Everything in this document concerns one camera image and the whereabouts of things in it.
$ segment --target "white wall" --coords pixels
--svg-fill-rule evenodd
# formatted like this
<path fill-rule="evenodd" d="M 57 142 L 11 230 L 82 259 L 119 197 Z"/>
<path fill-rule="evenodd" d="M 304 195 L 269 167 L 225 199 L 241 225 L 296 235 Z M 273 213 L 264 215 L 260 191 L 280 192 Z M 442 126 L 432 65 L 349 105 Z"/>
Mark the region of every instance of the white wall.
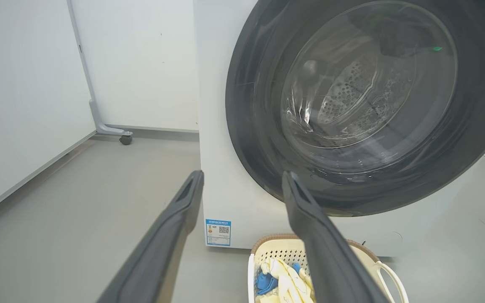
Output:
<path fill-rule="evenodd" d="M 95 130 L 65 0 L 0 0 L 0 200 Z"/>
<path fill-rule="evenodd" d="M 192 0 L 72 0 L 106 124 L 197 131 Z"/>

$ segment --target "beige plastic basket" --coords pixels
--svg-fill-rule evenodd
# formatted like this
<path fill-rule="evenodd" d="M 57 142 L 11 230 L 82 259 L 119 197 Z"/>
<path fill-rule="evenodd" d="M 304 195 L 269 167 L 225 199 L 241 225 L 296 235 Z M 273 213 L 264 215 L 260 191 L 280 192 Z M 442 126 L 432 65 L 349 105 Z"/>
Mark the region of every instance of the beige plastic basket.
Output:
<path fill-rule="evenodd" d="M 355 255 L 360 262 L 366 267 L 370 276 L 377 283 L 377 285 L 383 290 L 383 293 L 389 298 L 391 303 L 394 303 L 394 299 L 383 280 L 381 275 L 381 269 L 384 270 L 396 284 L 402 303 L 408 303 L 408 296 L 405 292 L 405 288 L 396 275 L 396 273 L 387 265 L 382 263 L 379 258 L 374 255 L 368 248 L 358 244 L 355 241 L 346 240 L 349 246 L 353 249 Z M 265 236 L 261 238 L 250 253 L 248 259 L 248 301 L 254 303 L 256 299 L 256 278 L 258 278 L 259 269 L 261 263 L 267 258 L 282 259 L 289 266 L 293 266 L 295 263 L 299 263 L 308 276 L 311 276 L 308 269 L 308 261 L 306 260 L 306 251 L 304 250 L 304 242 L 298 239 L 294 234 L 274 234 L 271 236 Z"/>

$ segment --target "caster wheel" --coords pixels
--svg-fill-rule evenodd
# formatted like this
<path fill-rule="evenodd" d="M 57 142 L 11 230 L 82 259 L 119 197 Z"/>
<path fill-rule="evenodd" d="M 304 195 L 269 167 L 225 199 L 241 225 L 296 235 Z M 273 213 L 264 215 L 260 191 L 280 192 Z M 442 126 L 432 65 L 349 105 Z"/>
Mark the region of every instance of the caster wheel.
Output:
<path fill-rule="evenodd" d="M 121 136 L 121 138 L 119 139 L 119 141 L 123 145 L 129 145 L 132 142 L 132 137 L 131 136 Z"/>

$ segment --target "gray floor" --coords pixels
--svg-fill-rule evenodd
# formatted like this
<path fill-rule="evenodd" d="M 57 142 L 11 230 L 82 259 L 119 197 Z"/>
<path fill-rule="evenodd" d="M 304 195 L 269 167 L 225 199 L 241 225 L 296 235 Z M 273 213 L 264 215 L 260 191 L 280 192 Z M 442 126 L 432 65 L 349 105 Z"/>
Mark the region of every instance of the gray floor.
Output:
<path fill-rule="evenodd" d="M 179 185 L 200 168 L 195 137 L 171 138 L 156 133 L 130 146 L 89 140 L 51 177 L 5 201 L 0 303 L 96 301 Z M 411 302 L 485 301 L 485 165 L 475 174 L 483 176 L 480 188 L 462 191 L 417 250 L 385 259 Z M 249 251 L 205 247 L 203 230 L 198 220 L 172 302 L 247 302 Z"/>

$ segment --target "yellow cloth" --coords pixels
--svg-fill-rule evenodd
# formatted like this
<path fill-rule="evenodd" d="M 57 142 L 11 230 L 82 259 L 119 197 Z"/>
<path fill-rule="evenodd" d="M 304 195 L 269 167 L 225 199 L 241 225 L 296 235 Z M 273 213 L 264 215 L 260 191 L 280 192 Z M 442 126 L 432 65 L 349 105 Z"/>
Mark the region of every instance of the yellow cloth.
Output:
<path fill-rule="evenodd" d="M 263 274 L 270 273 L 271 276 L 278 279 L 278 290 L 277 295 L 267 293 L 258 296 L 256 301 L 259 299 L 260 303 L 314 303 L 312 288 L 284 261 L 267 258 L 262 263 L 261 270 Z"/>

